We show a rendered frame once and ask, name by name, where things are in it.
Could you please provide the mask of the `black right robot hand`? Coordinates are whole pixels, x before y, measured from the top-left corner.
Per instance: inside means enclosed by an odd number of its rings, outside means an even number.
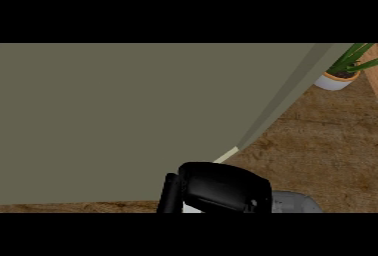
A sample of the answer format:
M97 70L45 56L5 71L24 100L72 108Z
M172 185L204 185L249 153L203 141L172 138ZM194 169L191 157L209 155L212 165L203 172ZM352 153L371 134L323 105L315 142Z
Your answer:
M213 162L187 162L166 175L159 213L271 213L272 186L249 170Z

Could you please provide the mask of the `large grey cabinet door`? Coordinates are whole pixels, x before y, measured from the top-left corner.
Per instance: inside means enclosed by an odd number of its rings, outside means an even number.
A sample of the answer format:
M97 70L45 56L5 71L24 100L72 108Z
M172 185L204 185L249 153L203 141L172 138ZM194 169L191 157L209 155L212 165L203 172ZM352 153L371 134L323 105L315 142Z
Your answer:
M0 44L0 205L156 200L259 138L348 47Z

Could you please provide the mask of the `green plant in white pot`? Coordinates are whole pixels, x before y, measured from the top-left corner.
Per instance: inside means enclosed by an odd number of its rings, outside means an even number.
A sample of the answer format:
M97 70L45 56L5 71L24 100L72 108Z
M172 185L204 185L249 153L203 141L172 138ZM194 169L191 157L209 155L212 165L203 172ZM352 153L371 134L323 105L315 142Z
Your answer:
M359 78L362 71L378 66L378 57L368 62L361 61L374 46L376 43L355 43L349 47L315 82L320 88L328 91L343 90Z

